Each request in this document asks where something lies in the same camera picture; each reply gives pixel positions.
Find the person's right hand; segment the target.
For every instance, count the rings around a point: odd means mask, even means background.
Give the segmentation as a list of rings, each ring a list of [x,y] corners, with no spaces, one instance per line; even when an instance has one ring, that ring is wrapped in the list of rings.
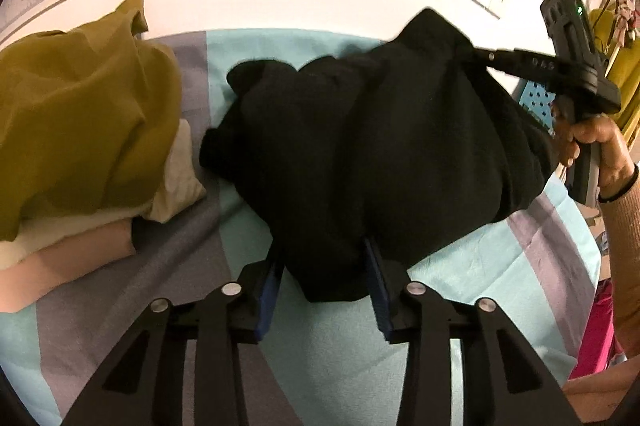
[[[552,106],[552,115],[554,144],[563,166],[574,164],[579,157],[581,144],[597,143],[600,146],[600,198],[615,198],[634,180],[636,164],[614,120],[599,115],[570,124],[556,104]]]

